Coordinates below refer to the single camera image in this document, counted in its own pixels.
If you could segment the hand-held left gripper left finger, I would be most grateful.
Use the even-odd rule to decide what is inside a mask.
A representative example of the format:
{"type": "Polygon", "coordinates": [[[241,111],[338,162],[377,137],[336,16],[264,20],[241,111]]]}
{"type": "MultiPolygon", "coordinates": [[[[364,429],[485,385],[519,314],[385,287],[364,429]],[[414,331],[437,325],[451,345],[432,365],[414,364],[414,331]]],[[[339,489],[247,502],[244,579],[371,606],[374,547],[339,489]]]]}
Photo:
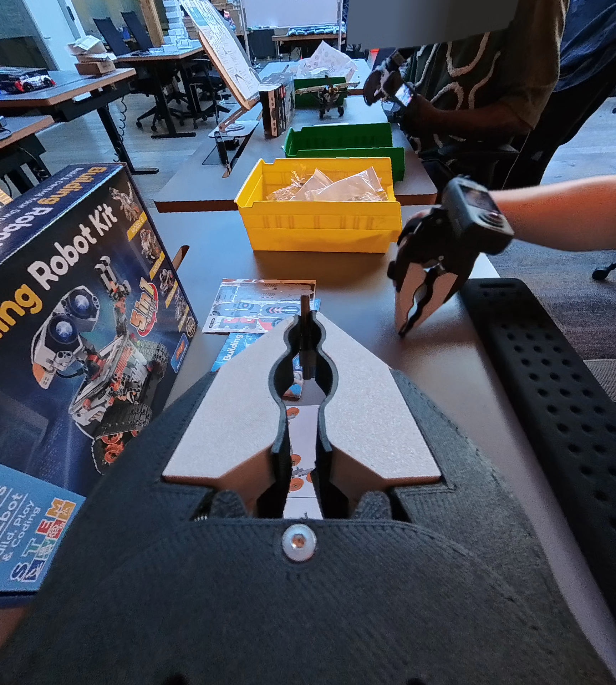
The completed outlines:
{"type": "Polygon", "coordinates": [[[282,400],[294,382],[295,318],[223,365],[163,472],[168,482],[235,491],[263,518],[281,518],[291,478],[282,400]]]}

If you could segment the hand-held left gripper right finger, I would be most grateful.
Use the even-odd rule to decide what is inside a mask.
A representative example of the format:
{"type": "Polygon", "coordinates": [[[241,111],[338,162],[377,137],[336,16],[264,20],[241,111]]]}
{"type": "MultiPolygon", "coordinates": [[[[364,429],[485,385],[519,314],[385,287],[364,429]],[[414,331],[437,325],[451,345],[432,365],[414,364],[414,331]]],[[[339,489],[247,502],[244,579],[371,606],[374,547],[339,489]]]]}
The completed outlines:
{"type": "Polygon", "coordinates": [[[441,472],[392,370],[322,313],[311,313],[320,406],[312,482],[325,518],[364,493],[438,484],[441,472]]]}

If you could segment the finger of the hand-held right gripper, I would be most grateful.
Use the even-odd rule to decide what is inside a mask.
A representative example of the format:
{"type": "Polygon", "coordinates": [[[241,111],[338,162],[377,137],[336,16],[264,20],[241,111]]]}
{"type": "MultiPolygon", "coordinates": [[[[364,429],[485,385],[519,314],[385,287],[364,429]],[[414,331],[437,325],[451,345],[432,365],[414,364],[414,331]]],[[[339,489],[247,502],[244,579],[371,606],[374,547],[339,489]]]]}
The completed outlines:
{"type": "Polygon", "coordinates": [[[400,291],[395,298],[395,326],[405,336],[416,325],[421,309],[418,300],[426,295],[426,270],[420,264],[409,264],[400,291]]]}
{"type": "Polygon", "coordinates": [[[452,290],[457,283],[458,276],[445,269],[426,269],[426,295],[418,300],[421,313],[410,331],[423,323],[436,312],[452,296],[452,290]]]}

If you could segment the black axle rod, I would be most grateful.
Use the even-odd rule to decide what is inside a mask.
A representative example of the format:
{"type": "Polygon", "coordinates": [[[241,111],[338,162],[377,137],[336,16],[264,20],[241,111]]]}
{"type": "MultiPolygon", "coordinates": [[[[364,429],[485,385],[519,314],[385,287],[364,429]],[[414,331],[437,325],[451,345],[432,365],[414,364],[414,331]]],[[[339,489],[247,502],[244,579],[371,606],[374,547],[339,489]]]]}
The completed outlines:
{"type": "Polygon", "coordinates": [[[311,298],[309,295],[302,295],[300,298],[300,365],[304,381],[315,377],[316,354],[315,345],[312,339],[312,313],[311,298]]]}

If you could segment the person's right forearm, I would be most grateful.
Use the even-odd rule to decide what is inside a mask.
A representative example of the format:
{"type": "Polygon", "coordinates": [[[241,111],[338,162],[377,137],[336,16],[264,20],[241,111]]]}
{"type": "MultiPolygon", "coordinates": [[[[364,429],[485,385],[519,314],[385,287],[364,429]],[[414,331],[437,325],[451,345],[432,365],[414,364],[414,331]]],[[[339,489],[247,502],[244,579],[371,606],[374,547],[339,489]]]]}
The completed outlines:
{"type": "Polygon", "coordinates": [[[570,252],[616,250],[616,176],[491,191],[526,243],[570,252]]]}

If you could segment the grey desk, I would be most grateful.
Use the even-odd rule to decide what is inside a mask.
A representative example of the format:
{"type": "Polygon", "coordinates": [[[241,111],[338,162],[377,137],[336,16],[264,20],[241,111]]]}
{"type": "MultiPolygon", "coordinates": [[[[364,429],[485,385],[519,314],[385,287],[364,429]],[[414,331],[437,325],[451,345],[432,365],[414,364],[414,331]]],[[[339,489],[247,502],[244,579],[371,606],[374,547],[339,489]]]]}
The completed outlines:
{"type": "Polygon", "coordinates": [[[386,276],[395,244],[384,255],[253,252],[237,212],[154,213],[154,221],[169,254],[189,246],[178,278],[200,324],[224,278],[314,279],[320,312],[411,378],[506,478],[560,592],[616,679],[616,623],[457,296],[400,340],[386,276]]]}

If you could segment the blue kit manual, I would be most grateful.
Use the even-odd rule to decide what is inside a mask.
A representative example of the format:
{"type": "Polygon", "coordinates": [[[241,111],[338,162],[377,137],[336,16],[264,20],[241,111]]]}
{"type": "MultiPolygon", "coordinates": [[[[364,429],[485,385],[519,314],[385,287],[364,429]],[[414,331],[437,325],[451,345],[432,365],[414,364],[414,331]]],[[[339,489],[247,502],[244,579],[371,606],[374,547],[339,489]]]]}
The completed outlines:
{"type": "MultiPolygon", "coordinates": [[[[215,372],[220,369],[224,364],[233,359],[235,355],[241,353],[247,347],[250,347],[259,338],[262,338],[262,334],[249,334],[249,333],[231,333],[228,335],[227,341],[223,344],[218,356],[211,367],[211,371],[215,372]]],[[[283,397],[289,400],[298,400],[302,394],[303,388],[303,372],[300,363],[300,356],[296,355],[293,359],[293,370],[294,370],[294,382],[286,390],[283,397]]]]}

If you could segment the yellow plastic bin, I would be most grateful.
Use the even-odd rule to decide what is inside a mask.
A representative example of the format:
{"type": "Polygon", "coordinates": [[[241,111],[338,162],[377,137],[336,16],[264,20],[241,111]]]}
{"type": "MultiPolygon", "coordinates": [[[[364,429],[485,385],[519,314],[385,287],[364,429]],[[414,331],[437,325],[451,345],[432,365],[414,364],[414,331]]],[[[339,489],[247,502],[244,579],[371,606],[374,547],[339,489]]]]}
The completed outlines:
{"type": "Polygon", "coordinates": [[[401,230],[391,161],[383,158],[259,159],[235,198],[254,251],[385,253],[401,230]],[[269,201],[293,172],[319,169],[333,181],[373,167],[386,201],[269,201]]]}

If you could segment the clear plastic parts bag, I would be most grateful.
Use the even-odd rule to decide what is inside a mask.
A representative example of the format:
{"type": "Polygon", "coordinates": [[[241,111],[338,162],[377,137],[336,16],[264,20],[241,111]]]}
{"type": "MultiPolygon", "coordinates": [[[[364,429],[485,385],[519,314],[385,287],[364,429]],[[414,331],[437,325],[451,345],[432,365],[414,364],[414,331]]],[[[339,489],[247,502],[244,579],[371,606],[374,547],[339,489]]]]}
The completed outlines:
{"type": "Polygon", "coordinates": [[[387,201],[374,167],[332,182],[317,169],[292,197],[294,201],[387,201]]]}
{"type": "Polygon", "coordinates": [[[276,191],[269,193],[266,196],[268,201],[307,201],[309,198],[306,196],[310,191],[303,190],[304,185],[310,179],[305,176],[300,176],[296,172],[291,174],[291,182],[276,191]]]}

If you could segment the grey orange sticker sheet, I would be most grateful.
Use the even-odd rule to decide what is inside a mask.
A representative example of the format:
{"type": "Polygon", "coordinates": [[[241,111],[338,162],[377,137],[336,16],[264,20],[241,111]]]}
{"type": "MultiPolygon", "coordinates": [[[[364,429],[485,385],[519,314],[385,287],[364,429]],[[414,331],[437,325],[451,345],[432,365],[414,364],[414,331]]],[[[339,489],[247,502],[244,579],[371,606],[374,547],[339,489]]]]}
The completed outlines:
{"type": "Polygon", "coordinates": [[[202,331],[263,334],[299,315],[303,295],[317,309],[315,280],[223,279],[202,331]]]}

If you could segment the green plastic bin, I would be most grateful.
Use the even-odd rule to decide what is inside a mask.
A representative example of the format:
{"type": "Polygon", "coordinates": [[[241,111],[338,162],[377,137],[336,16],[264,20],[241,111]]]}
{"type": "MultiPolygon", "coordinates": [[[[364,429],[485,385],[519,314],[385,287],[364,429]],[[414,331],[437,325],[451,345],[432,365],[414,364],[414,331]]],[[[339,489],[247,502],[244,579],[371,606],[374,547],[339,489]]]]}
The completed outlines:
{"type": "Polygon", "coordinates": [[[286,158],[389,157],[393,181],[404,179],[404,148],[393,146],[388,123],[308,125],[298,131],[290,128],[284,150],[286,158]]]}

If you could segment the brick plane model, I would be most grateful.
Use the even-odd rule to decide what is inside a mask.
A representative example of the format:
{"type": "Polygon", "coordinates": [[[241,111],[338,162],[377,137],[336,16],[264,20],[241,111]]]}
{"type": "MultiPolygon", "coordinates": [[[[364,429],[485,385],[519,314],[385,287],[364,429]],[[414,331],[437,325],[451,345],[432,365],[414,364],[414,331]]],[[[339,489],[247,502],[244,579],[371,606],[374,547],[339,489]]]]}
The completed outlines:
{"type": "Polygon", "coordinates": [[[345,77],[294,78],[295,107],[319,110],[320,118],[335,108],[338,116],[345,113],[344,101],[349,87],[357,82],[347,82],[345,77]]]}

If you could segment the dark kit box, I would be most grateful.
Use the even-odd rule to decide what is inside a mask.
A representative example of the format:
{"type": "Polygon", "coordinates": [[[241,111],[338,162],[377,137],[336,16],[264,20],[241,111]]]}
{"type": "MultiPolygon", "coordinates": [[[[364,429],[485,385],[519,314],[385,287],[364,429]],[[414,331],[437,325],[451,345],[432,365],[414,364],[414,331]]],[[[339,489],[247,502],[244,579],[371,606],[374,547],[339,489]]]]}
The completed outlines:
{"type": "Polygon", "coordinates": [[[259,84],[263,129],[277,138],[291,124],[295,114],[295,86],[292,75],[275,74],[259,84]]]}

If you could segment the tilted wooden board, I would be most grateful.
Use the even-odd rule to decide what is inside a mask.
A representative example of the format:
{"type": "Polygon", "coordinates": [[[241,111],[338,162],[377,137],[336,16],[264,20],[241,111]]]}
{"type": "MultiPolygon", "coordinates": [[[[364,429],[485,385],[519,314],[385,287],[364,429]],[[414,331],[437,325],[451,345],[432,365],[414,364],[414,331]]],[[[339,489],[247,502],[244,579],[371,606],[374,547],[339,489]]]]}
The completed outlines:
{"type": "Polygon", "coordinates": [[[227,90],[241,110],[248,112],[259,102],[260,79],[234,32],[209,1],[181,1],[180,5],[196,26],[199,40],[227,90]]]}

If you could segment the cardboard box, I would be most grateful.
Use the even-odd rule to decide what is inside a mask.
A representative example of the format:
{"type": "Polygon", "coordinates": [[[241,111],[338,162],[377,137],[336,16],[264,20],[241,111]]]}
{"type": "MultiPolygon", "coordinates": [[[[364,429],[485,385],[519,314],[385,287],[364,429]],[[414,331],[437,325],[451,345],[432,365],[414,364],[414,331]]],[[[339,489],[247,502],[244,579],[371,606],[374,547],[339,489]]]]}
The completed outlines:
{"type": "Polygon", "coordinates": [[[67,45],[76,58],[76,70],[81,75],[99,76],[116,71],[103,42],[95,36],[86,35],[67,45]]]}

